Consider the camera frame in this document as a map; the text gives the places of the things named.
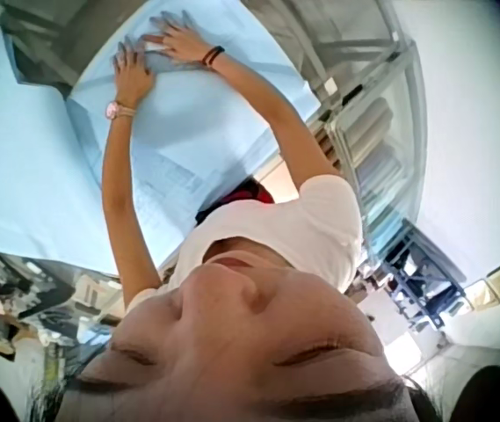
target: eyebrow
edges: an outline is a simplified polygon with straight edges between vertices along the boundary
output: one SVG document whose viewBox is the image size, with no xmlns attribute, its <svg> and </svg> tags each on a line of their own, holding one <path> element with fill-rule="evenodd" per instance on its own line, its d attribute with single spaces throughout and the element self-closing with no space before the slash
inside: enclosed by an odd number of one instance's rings
<svg viewBox="0 0 500 422">
<path fill-rule="evenodd" d="M 258 411 L 266 416 L 289 420 L 334 420 L 350 418 L 364 413 L 390 409 L 398 404 L 406 386 L 392 380 L 339 394 L 315 397 L 298 397 L 284 401 L 266 401 L 257 404 Z"/>
</svg>

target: nose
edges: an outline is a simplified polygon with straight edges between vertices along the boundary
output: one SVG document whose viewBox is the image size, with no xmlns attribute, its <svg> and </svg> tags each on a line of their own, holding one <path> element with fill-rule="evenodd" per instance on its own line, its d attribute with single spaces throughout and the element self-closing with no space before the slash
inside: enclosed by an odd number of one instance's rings
<svg viewBox="0 0 500 422">
<path fill-rule="evenodd" d="M 183 316 L 209 323 L 215 318 L 250 316 L 260 296 L 257 283 L 242 269 L 220 264 L 196 268 L 181 286 Z"/>
</svg>

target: white t-shirt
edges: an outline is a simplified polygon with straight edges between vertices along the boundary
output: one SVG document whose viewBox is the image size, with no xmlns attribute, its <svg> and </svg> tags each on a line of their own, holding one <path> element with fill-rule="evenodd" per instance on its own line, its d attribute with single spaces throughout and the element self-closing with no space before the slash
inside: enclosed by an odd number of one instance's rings
<svg viewBox="0 0 500 422">
<path fill-rule="evenodd" d="M 323 175 L 307 180 L 298 200 L 239 200 L 220 207 L 187 237 L 170 282 L 140 292 L 128 310 L 179 287 L 214 242 L 231 237 L 268 246 L 295 269 L 318 275 L 343 292 L 353 280 L 361 251 L 359 204 L 344 179 Z"/>
</svg>

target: light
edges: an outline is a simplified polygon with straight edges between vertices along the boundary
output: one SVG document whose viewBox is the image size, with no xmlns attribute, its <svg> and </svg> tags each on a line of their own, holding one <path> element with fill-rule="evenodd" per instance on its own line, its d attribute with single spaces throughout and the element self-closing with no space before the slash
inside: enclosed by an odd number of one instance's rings
<svg viewBox="0 0 500 422">
<path fill-rule="evenodd" d="M 118 283 L 117 281 L 113 281 L 113 280 L 109 280 L 107 281 L 107 285 L 111 288 L 114 288 L 115 290 L 122 290 L 123 287 L 120 283 Z"/>
<path fill-rule="evenodd" d="M 404 375 L 422 361 L 422 351 L 406 332 L 384 347 L 388 364 L 398 375 Z"/>
<path fill-rule="evenodd" d="M 42 274 L 42 270 L 38 268 L 33 262 L 27 261 L 25 262 L 25 266 L 29 268 L 35 274 Z"/>
</svg>

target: sleeve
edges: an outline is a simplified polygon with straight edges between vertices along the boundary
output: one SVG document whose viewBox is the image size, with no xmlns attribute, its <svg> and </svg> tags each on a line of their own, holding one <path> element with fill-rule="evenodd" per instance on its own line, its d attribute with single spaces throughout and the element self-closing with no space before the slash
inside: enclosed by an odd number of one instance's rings
<svg viewBox="0 0 500 422">
<path fill-rule="evenodd" d="M 361 213 L 355 192 L 339 176 L 316 176 L 301 186 L 300 208 L 305 218 L 338 243 L 357 248 L 363 241 Z"/>
</svg>

